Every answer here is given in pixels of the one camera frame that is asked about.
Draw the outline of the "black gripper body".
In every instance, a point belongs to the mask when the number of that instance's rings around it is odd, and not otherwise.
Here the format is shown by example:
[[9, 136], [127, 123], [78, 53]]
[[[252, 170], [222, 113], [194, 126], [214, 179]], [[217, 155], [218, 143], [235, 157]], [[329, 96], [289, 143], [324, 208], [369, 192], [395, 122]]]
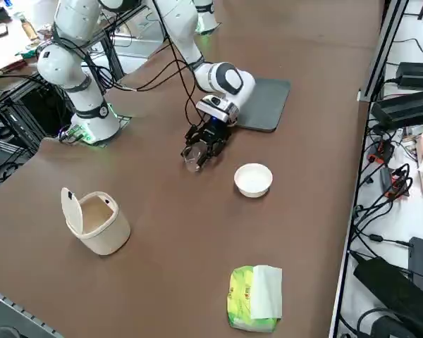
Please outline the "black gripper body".
[[209, 118], [198, 130], [200, 139], [204, 141], [216, 141], [222, 139], [227, 141], [231, 136], [231, 128], [217, 118]]

